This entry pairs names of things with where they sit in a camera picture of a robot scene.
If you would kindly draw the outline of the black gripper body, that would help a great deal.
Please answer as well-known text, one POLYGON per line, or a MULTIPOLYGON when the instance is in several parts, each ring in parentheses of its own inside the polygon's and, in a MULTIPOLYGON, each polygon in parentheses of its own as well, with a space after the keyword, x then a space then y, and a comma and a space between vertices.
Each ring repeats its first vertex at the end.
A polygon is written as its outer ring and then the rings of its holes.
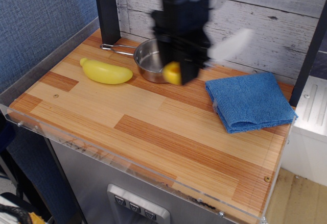
POLYGON ((151 14, 156 39, 182 42, 184 59, 206 59, 210 42, 203 32, 208 21, 209 0, 161 0, 162 10, 151 14))

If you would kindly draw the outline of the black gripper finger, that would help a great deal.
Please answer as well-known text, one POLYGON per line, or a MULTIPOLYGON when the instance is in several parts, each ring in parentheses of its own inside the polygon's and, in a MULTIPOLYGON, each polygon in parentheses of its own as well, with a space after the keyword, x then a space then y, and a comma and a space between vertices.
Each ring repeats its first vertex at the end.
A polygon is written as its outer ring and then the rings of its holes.
POLYGON ((197 59, 184 59, 180 62, 181 82, 183 85, 192 81, 198 76, 199 65, 197 59))
POLYGON ((173 39, 171 42, 164 42, 157 39, 157 45, 163 67, 171 62, 180 63, 183 61, 182 42, 180 40, 173 39))

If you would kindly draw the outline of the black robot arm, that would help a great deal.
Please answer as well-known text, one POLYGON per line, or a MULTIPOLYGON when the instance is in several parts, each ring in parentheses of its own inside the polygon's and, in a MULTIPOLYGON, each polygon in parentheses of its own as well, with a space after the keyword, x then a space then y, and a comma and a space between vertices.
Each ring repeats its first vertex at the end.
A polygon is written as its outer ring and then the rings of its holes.
POLYGON ((211 42, 204 32, 212 7, 209 0, 161 0, 154 10, 154 36, 157 40, 162 75, 166 82, 184 85, 198 76, 209 61, 211 42))

